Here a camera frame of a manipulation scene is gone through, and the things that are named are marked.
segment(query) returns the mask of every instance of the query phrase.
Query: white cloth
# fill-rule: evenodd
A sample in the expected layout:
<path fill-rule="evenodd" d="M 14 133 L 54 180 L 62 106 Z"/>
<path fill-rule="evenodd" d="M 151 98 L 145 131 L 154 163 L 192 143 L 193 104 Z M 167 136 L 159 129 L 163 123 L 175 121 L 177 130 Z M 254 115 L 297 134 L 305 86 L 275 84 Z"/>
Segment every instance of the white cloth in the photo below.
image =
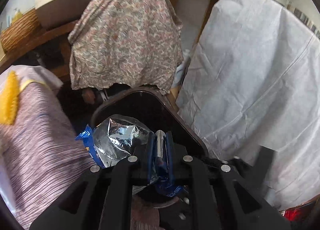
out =
<path fill-rule="evenodd" d="M 220 0 L 177 99 L 211 156 L 253 163 L 277 151 L 268 178 L 281 209 L 320 193 L 320 41 L 273 0 Z"/>
<path fill-rule="evenodd" d="M 0 92 L 3 90 L 10 71 L 15 71 L 20 83 L 20 92 L 32 82 L 46 85 L 55 94 L 62 86 L 62 81 L 42 66 L 10 66 L 0 75 Z"/>

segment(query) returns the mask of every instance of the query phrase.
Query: yellow fuzzy object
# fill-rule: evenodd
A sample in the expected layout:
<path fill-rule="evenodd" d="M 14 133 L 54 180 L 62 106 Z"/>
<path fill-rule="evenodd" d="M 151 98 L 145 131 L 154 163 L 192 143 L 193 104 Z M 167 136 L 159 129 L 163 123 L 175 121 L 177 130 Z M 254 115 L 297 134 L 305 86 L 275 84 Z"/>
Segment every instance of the yellow fuzzy object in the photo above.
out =
<path fill-rule="evenodd" d="M 0 94 L 0 123 L 14 124 L 18 111 L 19 81 L 14 71 L 8 75 L 4 89 Z"/>

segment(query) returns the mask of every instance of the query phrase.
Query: trash can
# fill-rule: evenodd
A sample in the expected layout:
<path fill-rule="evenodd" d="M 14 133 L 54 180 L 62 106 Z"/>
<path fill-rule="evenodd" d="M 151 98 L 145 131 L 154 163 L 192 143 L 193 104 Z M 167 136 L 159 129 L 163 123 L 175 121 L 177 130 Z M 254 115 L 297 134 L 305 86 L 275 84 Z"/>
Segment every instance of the trash can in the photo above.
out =
<path fill-rule="evenodd" d="M 93 113 L 90 126 L 95 128 L 111 115 L 136 118 L 150 130 L 171 131 L 173 141 L 184 145 L 189 155 L 208 156 L 203 141 L 184 123 L 164 96 L 147 87 L 121 92 L 104 102 Z"/>

